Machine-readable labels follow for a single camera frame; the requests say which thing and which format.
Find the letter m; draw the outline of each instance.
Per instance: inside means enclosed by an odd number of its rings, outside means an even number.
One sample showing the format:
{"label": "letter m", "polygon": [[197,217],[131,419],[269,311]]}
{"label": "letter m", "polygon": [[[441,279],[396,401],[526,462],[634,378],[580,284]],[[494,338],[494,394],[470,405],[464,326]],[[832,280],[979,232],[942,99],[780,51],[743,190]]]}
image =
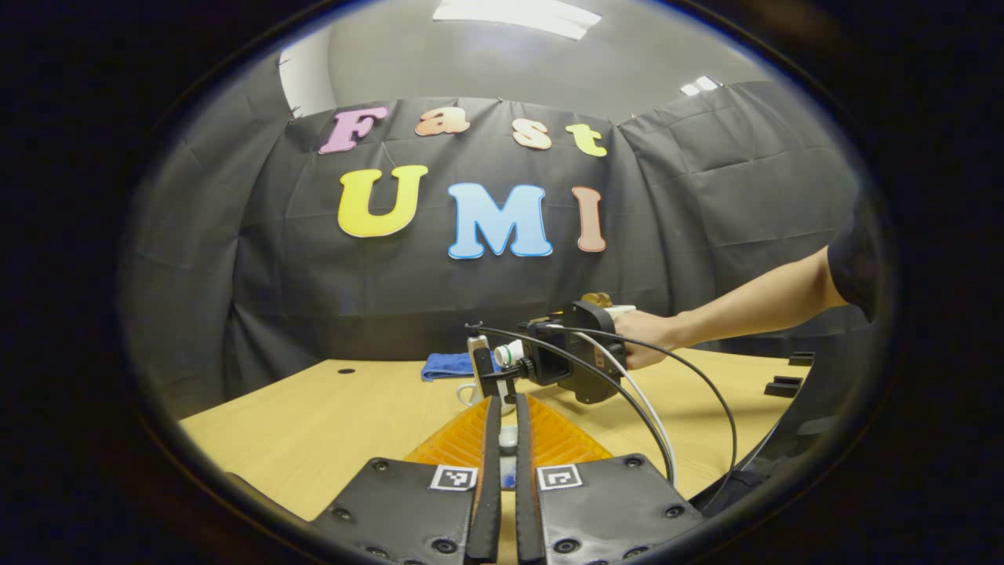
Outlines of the letter m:
{"label": "letter m", "polygon": [[485,253],[485,246],[478,242],[479,228],[496,255],[505,250],[513,229],[516,230],[516,240],[510,247],[513,254],[534,257],[551,253],[540,212],[544,189],[539,186],[516,186],[501,210],[480,184],[459,183],[448,192],[457,200],[457,242],[450,245],[451,257],[476,259]]}

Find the person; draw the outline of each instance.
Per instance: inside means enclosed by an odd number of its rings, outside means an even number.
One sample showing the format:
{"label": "person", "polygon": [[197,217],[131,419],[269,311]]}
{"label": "person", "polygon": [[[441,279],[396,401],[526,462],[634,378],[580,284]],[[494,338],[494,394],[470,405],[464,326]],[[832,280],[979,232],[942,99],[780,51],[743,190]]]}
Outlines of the person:
{"label": "person", "polygon": [[[872,322],[876,292],[874,219],[860,195],[830,243],[811,255],[770,270],[693,311],[661,317],[632,311],[614,321],[616,332],[667,350],[797,326],[830,308],[854,305]],[[662,361],[658,351],[625,344],[628,368]]]}

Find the hand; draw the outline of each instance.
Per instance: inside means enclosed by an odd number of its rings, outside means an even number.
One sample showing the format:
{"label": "hand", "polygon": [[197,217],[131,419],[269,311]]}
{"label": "hand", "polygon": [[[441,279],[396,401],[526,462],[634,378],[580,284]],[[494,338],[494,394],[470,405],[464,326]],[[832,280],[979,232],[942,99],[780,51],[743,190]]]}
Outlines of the hand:
{"label": "hand", "polygon": [[[633,338],[658,345],[667,350],[679,347],[675,343],[674,328],[678,326],[677,318],[663,318],[634,310],[625,312],[613,321],[616,331],[625,338]],[[659,363],[666,355],[647,347],[625,343],[628,352],[628,368],[641,369]]]}

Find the forearm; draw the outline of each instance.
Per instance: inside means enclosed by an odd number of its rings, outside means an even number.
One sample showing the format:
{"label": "forearm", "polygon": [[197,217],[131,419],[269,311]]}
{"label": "forearm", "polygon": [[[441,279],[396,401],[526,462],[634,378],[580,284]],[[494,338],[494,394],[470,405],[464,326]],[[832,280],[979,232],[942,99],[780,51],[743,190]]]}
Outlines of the forearm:
{"label": "forearm", "polygon": [[804,259],[766,272],[697,310],[676,316],[667,345],[689,347],[791,328],[843,304],[846,303],[833,288],[823,247]]}

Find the table surface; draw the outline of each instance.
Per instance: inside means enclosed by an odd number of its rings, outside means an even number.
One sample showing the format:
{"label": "table surface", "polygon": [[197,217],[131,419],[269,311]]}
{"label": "table surface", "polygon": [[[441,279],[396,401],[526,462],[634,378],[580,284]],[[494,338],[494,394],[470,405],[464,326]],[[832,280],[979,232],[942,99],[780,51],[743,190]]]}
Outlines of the table surface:
{"label": "table surface", "polygon": [[[775,375],[805,377],[808,367],[786,359],[676,352],[700,368],[729,403],[742,459],[767,435],[791,399],[763,393]],[[265,388],[181,421],[221,470],[313,520],[371,458],[401,460],[466,406],[456,397],[471,378],[422,381],[422,361],[328,360]],[[354,369],[341,374],[340,369]],[[677,491],[690,498],[729,467],[728,418],[698,375],[673,359],[633,371],[663,418],[677,459]],[[626,381],[623,385],[631,390]],[[619,396],[579,404],[558,386],[519,381],[517,391],[555,408],[614,456],[641,453],[662,471],[654,439]],[[502,426],[515,426],[515,411]],[[512,492],[502,493],[499,563],[516,563]]]}

